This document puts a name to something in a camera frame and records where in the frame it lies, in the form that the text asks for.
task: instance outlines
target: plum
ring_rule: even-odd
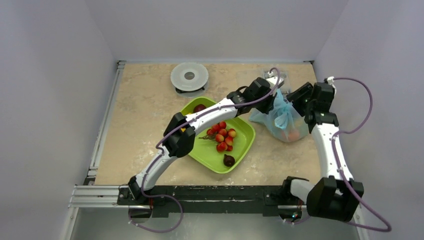
[[[197,112],[200,112],[200,111],[205,110],[205,109],[206,109],[206,106],[205,105],[199,104],[199,105],[196,105],[194,107],[193,113],[197,113]]]

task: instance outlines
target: cable connector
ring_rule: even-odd
[[[270,79],[270,78],[272,78],[272,77],[275,77],[276,75],[274,74],[274,72],[273,71],[267,71],[266,73],[265,73],[265,78],[266,79]]]
[[[334,86],[334,76],[329,76],[326,79],[324,79],[324,83],[329,84],[334,89],[334,95],[337,93],[336,86]]]
[[[324,83],[334,85],[334,76],[329,76],[326,79],[324,79]]]

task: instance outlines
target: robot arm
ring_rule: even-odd
[[[244,105],[239,107],[232,106],[225,108],[221,107],[244,104],[258,100],[272,90],[272,86],[275,84],[275,81],[275,77],[270,77],[267,80],[259,77],[254,80],[250,86],[246,87],[243,92],[241,92],[240,88],[236,91],[230,92],[226,98],[202,111],[188,114],[186,116],[183,116],[180,112],[176,113],[166,128],[164,136],[177,126],[186,122],[190,123],[186,126],[184,131],[182,129],[176,131],[165,142],[163,142],[160,146],[160,148],[163,149],[163,152],[158,151],[147,167],[129,180],[128,188],[133,198],[138,199],[141,196],[141,188],[144,178],[145,181],[143,190],[151,190],[156,185],[156,182],[162,173],[177,158],[187,155],[193,149],[195,137],[202,131],[210,128],[213,124],[248,113],[252,108],[256,108],[265,114],[272,110],[274,107],[275,94],[271,94],[264,100],[253,105]]]

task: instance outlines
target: black mounting bar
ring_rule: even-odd
[[[210,214],[262,214],[264,217],[281,216],[292,218],[293,212],[279,206],[297,206],[299,199],[286,194],[282,186],[155,186],[149,195],[166,194],[174,196],[181,203],[185,213]],[[118,205],[149,205],[148,198],[135,200],[125,186],[119,189]],[[153,198],[152,217],[166,218],[169,213],[179,213],[177,204],[167,197]]]

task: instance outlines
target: green tray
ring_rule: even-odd
[[[200,96],[189,102],[181,110],[181,113],[185,116],[187,114],[193,113],[194,107],[199,104],[203,104],[206,107],[211,107],[215,103],[216,102],[210,98]],[[252,127],[252,125],[239,117],[226,120],[225,122],[227,126],[226,129],[235,129],[237,132],[237,136],[234,138],[234,147],[232,151],[224,151],[219,153],[216,149],[218,144],[217,142],[199,139],[199,137],[206,135],[207,130],[204,130],[198,136],[196,136],[193,150],[191,150],[191,152],[188,154],[190,157],[194,158],[196,161],[218,174],[226,174],[233,170],[249,151],[256,136],[255,129]],[[224,165],[224,154],[233,156],[235,158],[235,164],[232,167],[227,167]]]

